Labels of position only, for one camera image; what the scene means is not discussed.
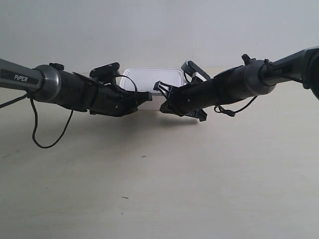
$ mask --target plastic box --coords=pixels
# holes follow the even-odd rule
[[[153,87],[157,81],[173,85],[183,86],[186,84],[186,80],[183,71],[180,69],[168,69],[168,68],[131,68],[127,69],[123,75],[128,76],[135,82],[139,92],[151,92],[152,101],[145,102],[139,106],[139,110],[160,110],[161,104],[165,102],[165,97],[159,92],[153,90]],[[122,77],[119,86],[127,91],[134,91],[133,83],[126,77]]]

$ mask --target clear plastic lid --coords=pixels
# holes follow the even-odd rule
[[[139,92],[151,92],[152,95],[161,95],[160,92],[153,90],[157,81],[173,85],[183,86],[186,84],[183,71],[180,69],[166,68],[131,68],[127,69],[123,75],[128,76],[135,82]],[[119,86],[127,91],[134,91],[133,83],[126,77],[122,77]]]

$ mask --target table surface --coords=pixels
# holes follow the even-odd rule
[[[0,102],[21,92],[0,90]],[[238,109],[244,103],[235,104]],[[36,103],[50,144],[69,111]],[[318,238],[319,102],[298,83],[235,118],[75,113],[51,149],[28,100],[1,109],[1,239]]]

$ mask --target white plastic container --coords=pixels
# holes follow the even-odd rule
[[[157,81],[173,85],[183,86],[186,80],[183,71],[180,69],[167,68],[131,68],[127,69],[123,75],[128,76],[135,82],[139,92],[151,92],[152,101],[145,102],[139,106],[139,110],[160,110],[161,104],[165,102],[165,97],[159,92],[153,90]],[[133,83],[126,77],[122,77],[119,86],[127,91],[134,91]]]

